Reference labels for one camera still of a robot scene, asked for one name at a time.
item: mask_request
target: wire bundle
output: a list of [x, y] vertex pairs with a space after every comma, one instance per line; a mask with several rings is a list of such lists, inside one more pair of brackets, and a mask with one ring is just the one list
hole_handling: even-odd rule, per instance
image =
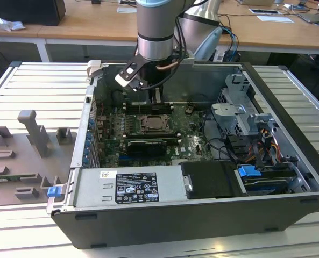
[[[238, 46], [239, 46], [239, 39], [238, 39], [238, 36], [235, 35], [232, 31], [232, 28], [231, 28], [231, 21], [230, 21], [230, 18], [228, 15], [219, 15], [219, 17], [227, 17], [228, 19], [228, 22], [229, 22], [229, 28], [225, 27], [224, 24], [220, 21], [221, 23], [221, 28], [226, 31], [230, 37], [231, 37], [231, 44], [230, 44], [230, 47], [229, 49], [225, 52], [225, 55], [224, 55], [224, 61], [229, 61], [229, 62], [232, 62], [233, 61], [233, 58], [235, 57], [236, 53], [237, 53], [237, 49], [238, 49]], [[232, 46], [234, 45], [234, 50], [233, 50], [233, 53], [231, 55], [231, 57], [227, 60], [226, 57], [228, 56], [228, 53], [231, 51], [231, 48]]]

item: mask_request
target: barcode label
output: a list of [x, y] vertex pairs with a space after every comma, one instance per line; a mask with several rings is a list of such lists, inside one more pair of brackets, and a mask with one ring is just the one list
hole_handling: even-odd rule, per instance
[[100, 178], [116, 178], [117, 170], [101, 171]]

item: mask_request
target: table leg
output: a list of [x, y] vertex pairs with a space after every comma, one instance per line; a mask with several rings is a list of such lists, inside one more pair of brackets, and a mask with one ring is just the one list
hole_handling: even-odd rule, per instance
[[89, 53], [88, 46], [87, 45], [82, 45], [82, 47], [83, 47], [83, 56], [85, 58], [89, 58], [90, 57], [90, 53]]
[[52, 62], [52, 57], [47, 49], [45, 41], [41, 40], [36, 43], [42, 62]]

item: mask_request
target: black plastic cover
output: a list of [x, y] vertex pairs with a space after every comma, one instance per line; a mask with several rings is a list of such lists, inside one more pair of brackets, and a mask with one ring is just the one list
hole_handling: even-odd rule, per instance
[[240, 197], [242, 191], [236, 178], [236, 166], [230, 161], [198, 161], [181, 164], [193, 190], [188, 199]]

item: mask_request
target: crumpled paper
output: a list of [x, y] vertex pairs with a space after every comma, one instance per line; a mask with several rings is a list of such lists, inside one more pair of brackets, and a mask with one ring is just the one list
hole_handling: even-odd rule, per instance
[[22, 30], [25, 28], [22, 22], [20, 21], [8, 21], [0, 18], [0, 28], [11, 32], [11, 30]]

